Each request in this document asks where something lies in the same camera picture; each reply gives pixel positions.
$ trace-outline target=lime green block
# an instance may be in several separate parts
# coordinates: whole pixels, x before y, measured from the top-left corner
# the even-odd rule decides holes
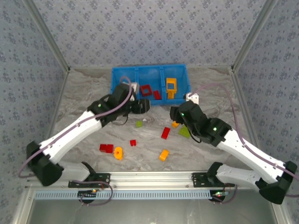
[[[180,135],[186,137],[186,138],[190,138],[190,134],[188,132],[188,128],[184,125],[184,127],[182,127],[179,132]]]
[[[142,120],[136,121],[136,127],[142,127]]]

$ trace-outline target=red lego brick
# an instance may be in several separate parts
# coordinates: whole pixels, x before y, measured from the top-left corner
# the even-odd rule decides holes
[[[162,133],[161,138],[162,138],[162,139],[167,139],[169,132],[170,132],[170,128],[167,128],[167,127],[164,128],[164,131],[163,131],[163,133]]]
[[[141,95],[143,97],[148,97],[148,96],[150,96],[152,94],[151,88],[150,88],[149,84],[147,84],[147,85],[141,85],[140,86],[140,90],[141,90]]]
[[[113,153],[113,145],[101,144],[100,151],[103,153]]]
[[[136,140],[130,140],[131,146],[136,146]]]
[[[158,100],[158,99],[162,99],[158,90],[154,91],[154,97],[155,97],[155,99],[157,99],[157,100]]]

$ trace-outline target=blue container compartment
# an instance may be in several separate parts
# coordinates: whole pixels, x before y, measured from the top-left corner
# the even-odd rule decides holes
[[[161,68],[160,66],[140,66],[138,67],[137,76],[139,85],[150,85],[152,95],[143,97],[141,94],[141,91],[139,90],[139,98],[140,99],[149,99],[151,105],[161,105],[163,104],[163,89],[165,87],[163,86],[163,82],[161,79]],[[154,91],[158,90],[161,95],[161,100],[155,100],[154,97]]]
[[[122,76],[127,76],[132,83],[138,83],[135,67],[112,68],[111,74],[111,93],[113,92],[115,87],[120,83]]]
[[[165,86],[166,78],[177,79],[177,93],[174,95],[174,99],[167,99],[167,93],[165,93],[166,104],[183,103],[183,96],[191,91],[186,66],[184,64],[164,65],[163,72]]]

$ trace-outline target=yellow block with hole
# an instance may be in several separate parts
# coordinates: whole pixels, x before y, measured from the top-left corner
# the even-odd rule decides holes
[[[117,160],[122,160],[122,147],[116,147],[115,150],[114,150],[114,157],[117,159]]]
[[[174,128],[177,128],[179,126],[179,124],[177,122],[173,121],[171,126],[173,126]]]
[[[163,151],[162,151],[162,153],[161,153],[159,159],[160,159],[161,161],[165,161],[165,160],[166,160],[166,157],[168,156],[168,154],[169,154],[169,151],[166,150],[166,149],[163,149]]]
[[[168,84],[173,84],[173,89],[168,87]],[[177,93],[177,79],[176,78],[166,78],[166,93],[168,99],[174,99],[174,94]]]

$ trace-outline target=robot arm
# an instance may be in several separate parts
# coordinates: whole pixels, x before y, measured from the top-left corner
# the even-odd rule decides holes
[[[190,133],[200,138],[202,142],[229,152],[252,168],[252,170],[237,169],[215,162],[207,173],[209,181],[249,187],[259,191],[268,201],[281,204],[293,177],[253,155],[244,147],[237,131],[229,124],[219,118],[208,118],[198,105],[197,94],[191,97],[187,94],[185,99],[186,102],[179,107],[171,107],[171,119],[186,125]],[[296,172],[297,166],[293,162],[284,163],[267,155],[249,142],[245,141],[245,143],[254,153],[276,166],[283,167],[293,174]]]
[[[53,184],[62,176],[66,163],[63,165],[61,163],[61,166],[58,163],[71,148],[85,137],[103,128],[109,122],[116,120],[118,116],[127,116],[130,112],[138,114],[145,113],[150,109],[149,100],[136,99],[136,93],[139,90],[138,84],[132,83],[131,85],[134,92],[130,100],[113,113],[106,116],[98,116],[112,110],[125,100],[129,94],[129,85],[126,83],[117,85],[112,94],[94,101],[75,122],[67,126],[60,133],[40,144],[36,144],[33,141],[27,145],[27,158],[38,150],[45,148],[28,164],[43,186]]]

